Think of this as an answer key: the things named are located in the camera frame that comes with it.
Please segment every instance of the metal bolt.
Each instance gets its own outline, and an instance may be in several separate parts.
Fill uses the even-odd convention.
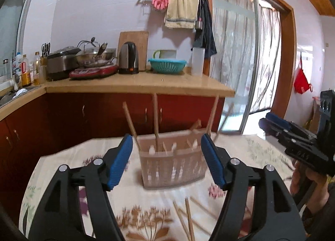
[[[232,159],[231,159],[231,164],[233,164],[233,165],[238,165],[238,164],[240,164],[240,160],[239,160],[239,159],[236,159],[236,158],[232,158]]]
[[[267,165],[266,169],[270,172],[274,171],[274,166],[273,165]]]
[[[97,158],[97,159],[95,159],[95,160],[93,161],[93,163],[94,163],[95,165],[101,165],[101,164],[103,163],[103,159],[101,159],[101,158]]]
[[[64,172],[67,170],[67,165],[61,165],[58,169],[60,172]]]

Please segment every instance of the electric kettle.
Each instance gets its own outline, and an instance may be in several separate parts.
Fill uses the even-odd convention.
[[[119,52],[119,73],[137,74],[138,73],[138,51],[133,42],[126,42],[122,45]]]

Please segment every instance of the towel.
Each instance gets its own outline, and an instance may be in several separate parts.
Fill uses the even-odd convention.
[[[200,0],[198,13],[203,21],[203,26],[202,30],[195,32],[193,47],[205,48],[205,59],[208,59],[217,53],[208,0]]]
[[[165,15],[168,28],[193,29],[199,0],[169,0]]]
[[[152,5],[157,10],[164,10],[168,7],[169,0],[152,0]]]

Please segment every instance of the blue plastic basket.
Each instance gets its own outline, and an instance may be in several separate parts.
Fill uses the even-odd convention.
[[[150,59],[151,67],[157,73],[161,74],[177,74],[183,71],[186,61],[175,59]]]

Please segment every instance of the yellow towel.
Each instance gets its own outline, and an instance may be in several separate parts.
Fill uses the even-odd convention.
[[[197,17],[199,0],[169,0],[165,15],[168,28],[193,29]]]

